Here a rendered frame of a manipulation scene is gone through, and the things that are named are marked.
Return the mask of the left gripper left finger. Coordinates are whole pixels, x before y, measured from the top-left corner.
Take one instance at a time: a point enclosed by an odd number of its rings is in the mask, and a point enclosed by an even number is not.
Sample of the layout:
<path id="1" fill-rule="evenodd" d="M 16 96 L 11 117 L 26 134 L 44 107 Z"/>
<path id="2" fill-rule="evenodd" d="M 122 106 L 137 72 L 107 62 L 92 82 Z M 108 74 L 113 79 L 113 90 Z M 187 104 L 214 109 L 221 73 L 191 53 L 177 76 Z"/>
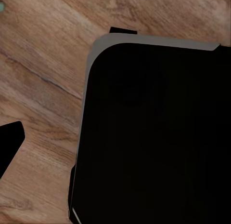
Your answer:
<path id="1" fill-rule="evenodd" d="M 21 121 L 0 126 L 0 178 L 25 140 Z"/>

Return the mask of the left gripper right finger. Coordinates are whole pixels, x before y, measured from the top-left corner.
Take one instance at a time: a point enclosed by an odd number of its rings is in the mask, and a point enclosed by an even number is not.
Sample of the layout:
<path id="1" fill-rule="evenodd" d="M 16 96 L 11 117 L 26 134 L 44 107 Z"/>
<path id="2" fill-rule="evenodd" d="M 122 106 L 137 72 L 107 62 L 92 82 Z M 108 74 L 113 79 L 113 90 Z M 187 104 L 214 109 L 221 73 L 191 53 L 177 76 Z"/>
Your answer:
<path id="1" fill-rule="evenodd" d="M 231 122 L 219 122 L 216 138 L 231 159 Z"/>

